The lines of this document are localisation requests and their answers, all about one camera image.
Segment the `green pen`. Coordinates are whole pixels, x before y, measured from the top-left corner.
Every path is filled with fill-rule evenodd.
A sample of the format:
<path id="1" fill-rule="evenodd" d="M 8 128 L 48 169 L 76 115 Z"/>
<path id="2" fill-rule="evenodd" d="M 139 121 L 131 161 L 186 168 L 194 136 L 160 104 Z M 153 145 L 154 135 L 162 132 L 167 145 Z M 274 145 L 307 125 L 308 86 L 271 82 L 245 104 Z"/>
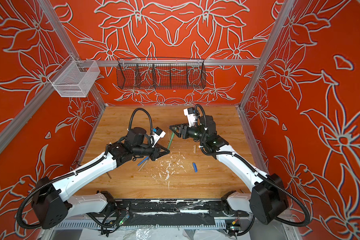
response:
<path id="1" fill-rule="evenodd" d="M 170 149 L 170 148 L 171 148 L 171 144 L 172 144 L 172 142 L 173 142 L 174 137 L 175 137 L 175 133 L 172 133 L 172 134 L 171 134 L 171 137 L 170 137 L 170 140 L 169 140 L 169 143 L 168 143 L 167 149 Z"/>

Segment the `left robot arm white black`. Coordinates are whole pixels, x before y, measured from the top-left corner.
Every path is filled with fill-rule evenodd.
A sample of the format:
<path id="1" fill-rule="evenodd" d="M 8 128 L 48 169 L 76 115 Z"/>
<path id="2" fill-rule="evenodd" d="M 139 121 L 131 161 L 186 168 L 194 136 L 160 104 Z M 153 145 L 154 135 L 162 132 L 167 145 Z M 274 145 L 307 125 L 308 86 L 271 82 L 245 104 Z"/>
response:
<path id="1" fill-rule="evenodd" d="M 166 133 L 160 129 L 147 135 L 145 129 L 135 127 L 115 143 L 108 144 L 106 150 L 92 161 L 71 172 L 49 179 L 44 177 L 36 184 L 31 206 L 42 229 L 50 229 L 65 218 L 86 213 L 100 213 L 110 207 L 109 193 L 76 197 L 74 194 L 87 184 L 110 172 L 122 164 L 138 157 L 152 161 L 167 154 L 169 150 L 158 143 Z"/>

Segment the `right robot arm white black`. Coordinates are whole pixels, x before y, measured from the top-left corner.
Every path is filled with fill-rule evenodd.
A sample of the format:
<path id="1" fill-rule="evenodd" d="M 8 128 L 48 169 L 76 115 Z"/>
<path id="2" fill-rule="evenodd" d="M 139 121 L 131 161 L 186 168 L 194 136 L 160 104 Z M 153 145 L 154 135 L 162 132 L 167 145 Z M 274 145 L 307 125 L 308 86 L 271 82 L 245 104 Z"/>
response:
<path id="1" fill-rule="evenodd" d="M 240 156 L 228 141 L 218 135 L 212 116 L 207 116 L 206 121 L 201 119 L 199 125 L 171 125 L 170 130 L 179 138 L 198 141 L 206 155 L 223 163 L 244 182 L 250 190 L 249 194 L 234 192 L 227 196 L 227 203 L 232 210 L 251 213 L 267 225 L 289 207 L 287 194 L 278 189 L 283 186 L 281 178 L 276 175 L 267 177 L 266 172 Z M 262 177 L 267 177 L 275 184 L 269 184 Z"/>

